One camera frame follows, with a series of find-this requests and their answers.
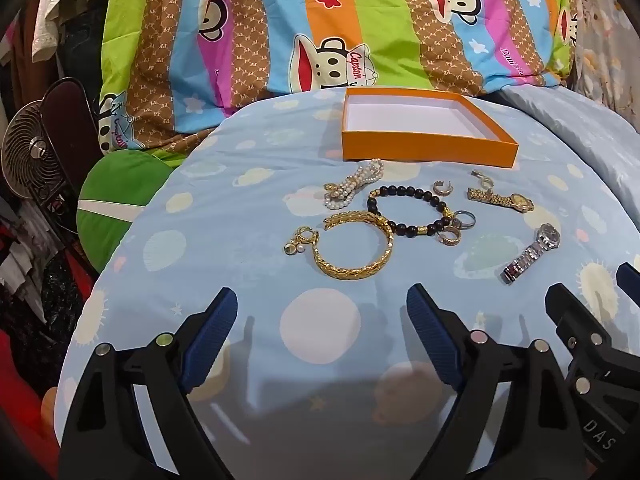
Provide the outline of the silver wrist watch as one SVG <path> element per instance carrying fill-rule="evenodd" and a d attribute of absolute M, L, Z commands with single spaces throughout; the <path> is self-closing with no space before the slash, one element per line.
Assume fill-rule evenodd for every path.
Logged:
<path fill-rule="evenodd" d="M 560 232 L 551 223 L 543 223 L 537 230 L 532 244 L 501 271 L 500 276 L 506 284 L 515 282 L 546 252 L 560 246 Z"/>

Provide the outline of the gold wrist watch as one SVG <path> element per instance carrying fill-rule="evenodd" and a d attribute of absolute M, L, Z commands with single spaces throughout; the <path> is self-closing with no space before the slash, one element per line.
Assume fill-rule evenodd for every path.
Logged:
<path fill-rule="evenodd" d="M 535 209 L 535 205 L 532 200 L 518 193 L 511 195 L 499 195 L 491 190 L 468 188 L 466 190 L 466 197 L 469 200 L 472 200 L 472 202 L 513 209 L 521 214 L 526 214 L 526 212 L 531 212 Z"/>

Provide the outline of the gold chain bangle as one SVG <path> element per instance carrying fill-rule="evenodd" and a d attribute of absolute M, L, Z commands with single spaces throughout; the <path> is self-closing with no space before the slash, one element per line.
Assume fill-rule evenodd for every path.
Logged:
<path fill-rule="evenodd" d="M 390 261 L 395 239 L 388 222 L 367 211 L 331 214 L 310 234 L 317 269 L 334 280 L 361 281 Z"/>

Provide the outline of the grey floral pillow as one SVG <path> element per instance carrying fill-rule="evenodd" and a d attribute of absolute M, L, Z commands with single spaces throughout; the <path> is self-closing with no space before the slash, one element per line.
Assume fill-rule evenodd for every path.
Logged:
<path fill-rule="evenodd" d="M 639 127 L 639 36 L 617 0 L 577 0 L 572 89 Z"/>

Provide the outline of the small gold hoop earring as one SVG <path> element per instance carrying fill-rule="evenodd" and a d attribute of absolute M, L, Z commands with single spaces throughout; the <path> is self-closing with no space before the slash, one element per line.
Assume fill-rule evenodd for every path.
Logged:
<path fill-rule="evenodd" d="M 432 185 L 433 193 L 440 197 L 449 196 L 453 190 L 454 186 L 451 182 L 445 183 L 443 180 L 437 180 Z"/>

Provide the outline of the light blue planet blanket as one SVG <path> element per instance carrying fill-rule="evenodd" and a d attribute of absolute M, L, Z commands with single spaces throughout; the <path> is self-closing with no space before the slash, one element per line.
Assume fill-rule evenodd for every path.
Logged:
<path fill-rule="evenodd" d="M 619 114 L 563 88 L 515 87 L 480 109 L 518 142 L 499 194 L 528 214 L 468 200 L 472 169 L 388 162 L 383 182 L 454 186 L 448 205 L 473 222 L 449 247 L 398 238 L 372 278 L 344 282 L 309 252 L 285 255 L 301 226 L 326 218 L 323 185 L 351 174 L 341 154 L 341 90 L 281 96 L 227 119 L 169 177 L 94 286 L 58 383 L 62 429 L 93 348 L 148 344 L 231 288 L 239 312 L 194 411 L 239 479 L 407 479 L 454 403 L 407 315 L 413 284 L 495 341 L 541 338 L 570 354 L 544 310 L 564 284 L 610 332 L 639 349 L 639 311 L 614 274 L 639 260 L 639 135 Z M 551 223 L 560 246 L 515 282 L 500 273 Z"/>

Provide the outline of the orange shallow cardboard box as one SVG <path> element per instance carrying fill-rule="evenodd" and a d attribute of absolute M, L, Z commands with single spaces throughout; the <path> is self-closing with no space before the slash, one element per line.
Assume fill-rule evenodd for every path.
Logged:
<path fill-rule="evenodd" d="M 457 162 L 510 168 L 518 142 L 461 94 L 348 88 L 342 115 L 345 160 Z"/>

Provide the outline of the green plush cushion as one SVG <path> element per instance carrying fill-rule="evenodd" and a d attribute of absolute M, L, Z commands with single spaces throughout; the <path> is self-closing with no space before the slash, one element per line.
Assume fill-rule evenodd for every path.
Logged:
<path fill-rule="evenodd" d="M 99 272 L 164 185 L 172 168 L 140 151 L 125 150 L 101 158 L 82 185 L 76 214 L 77 232 L 89 262 Z"/>

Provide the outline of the gold charm earring with pearl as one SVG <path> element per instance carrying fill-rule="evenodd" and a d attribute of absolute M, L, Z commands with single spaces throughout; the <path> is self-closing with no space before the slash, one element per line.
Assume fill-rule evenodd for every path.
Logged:
<path fill-rule="evenodd" d="M 319 233 L 310 226 L 298 228 L 291 239 L 285 243 L 283 250 L 285 255 L 294 256 L 301 254 L 307 246 L 314 246 L 318 243 Z"/>

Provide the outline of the black electric fan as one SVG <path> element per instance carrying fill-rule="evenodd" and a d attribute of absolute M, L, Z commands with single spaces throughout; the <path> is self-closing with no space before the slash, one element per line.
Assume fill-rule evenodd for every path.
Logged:
<path fill-rule="evenodd" d="M 27 103 L 10 120 L 1 143 L 1 169 L 15 195 L 43 202 L 63 182 L 63 173 L 44 131 L 40 106 L 41 100 Z"/>

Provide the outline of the colourful monkey cartoon quilt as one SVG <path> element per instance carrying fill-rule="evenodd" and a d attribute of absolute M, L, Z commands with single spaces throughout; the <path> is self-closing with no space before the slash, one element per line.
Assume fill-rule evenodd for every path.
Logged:
<path fill-rule="evenodd" d="M 577 0 L 108 0 L 104 152 L 191 151 L 250 103 L 343 87 L 553 87 Z"/>

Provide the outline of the hanging clothes pile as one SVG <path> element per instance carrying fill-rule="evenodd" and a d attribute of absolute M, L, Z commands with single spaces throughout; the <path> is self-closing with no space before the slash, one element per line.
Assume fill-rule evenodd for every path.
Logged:
<path fill-rule="evenodd" d="M 81 185 L 99 161 L 106 0 L 23 0 L 1 43 L 1 460 L 53 479 L 53 400 L 96 272 L 79 244 Z"/>

